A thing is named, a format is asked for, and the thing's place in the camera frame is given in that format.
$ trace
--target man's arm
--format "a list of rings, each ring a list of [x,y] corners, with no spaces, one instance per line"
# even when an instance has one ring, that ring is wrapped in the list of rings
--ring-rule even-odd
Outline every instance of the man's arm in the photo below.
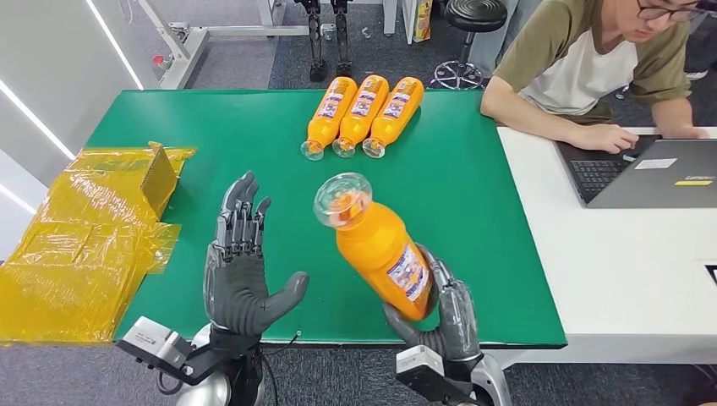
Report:
[[[652,118],[665,138],[709,138],[707,131],[692,124],[692,105],[686,97],[652,105]]]
[[[530,104],[499,76],[493,76],[485,88],[480,112],[512,129],[555,141],[569,143],[580,130],[580,125]]]
[[[561,58],[579,24],[564,2],[543,1],[503,57],[483,94],[480,112],[525,133],[587,150],[617,153],[637,136],[614,125],[583,127],[544,112],[517,93]]]
[[[616,154],[638,142],[636,135],[628,133],[618,125],[582,126],[544,112],[516,94],[499,76],[490,79],[480,103],[480,112],[512,129],[549,140],[563,141],[584,150],[602,150]]]
[[[653,40],[638,45],[638,66],[630,86],[632,98],[652,108],[652,118],[665,138],[708,138],[692,124],[685,76],[688,23],[678,23]]]

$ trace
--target bottle cap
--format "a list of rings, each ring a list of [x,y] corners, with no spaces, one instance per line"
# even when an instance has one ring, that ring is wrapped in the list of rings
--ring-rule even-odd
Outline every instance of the bottle cap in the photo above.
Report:
[[[334,152],[341,158],[350,158],[356,151],[355,144],[348,138],[337,138],[331,143]]]
[[[367,138],[361,146],[366,155],[372,158],[381,158],[386,154],[386,146],[376,138]]]
[[[324,147],[314,140],[306,140],[301,144],[301,153],[311,161],[319,161],[324,157]]]
[[[360,218],[371,203],[371,184],[360,173],[339,173],[321,185],[314,214],[329,227],[342,227]]]

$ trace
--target laptop keyboard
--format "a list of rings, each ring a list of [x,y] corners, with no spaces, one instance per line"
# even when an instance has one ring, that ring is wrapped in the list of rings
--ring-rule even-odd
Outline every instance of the laptop keyboard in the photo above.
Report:
[[[571,161],[570,163],[579,187],[590,200],[630,165],[630,162],[626,161]]]

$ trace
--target white wall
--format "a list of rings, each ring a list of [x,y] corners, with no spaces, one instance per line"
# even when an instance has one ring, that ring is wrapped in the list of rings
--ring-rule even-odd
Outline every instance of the white wall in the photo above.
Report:
[[[151,60],[117,0],[92,0],[146,88]],[[135,81],[85,0],[0,0],[0,80],[73,152]],[[69,159],[0,93],[0,150],[49,185]]]
[[[0,151],[0,185],[36,209],[45,198],[47,188]],[[8,258],[32,219],[32,213],[0,192],[0,261]]]

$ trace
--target stool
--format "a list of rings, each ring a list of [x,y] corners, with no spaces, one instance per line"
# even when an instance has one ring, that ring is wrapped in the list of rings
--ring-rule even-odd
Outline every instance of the stool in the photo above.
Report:
[[[446,20],[459,30],[467,31],[461,57],[435,67],[431,84],[455,90],[483,88],[483,75],[472,63],[468,54],[476,32],[499,30],[508,18],[508,10],[497,0],[449,0]]]

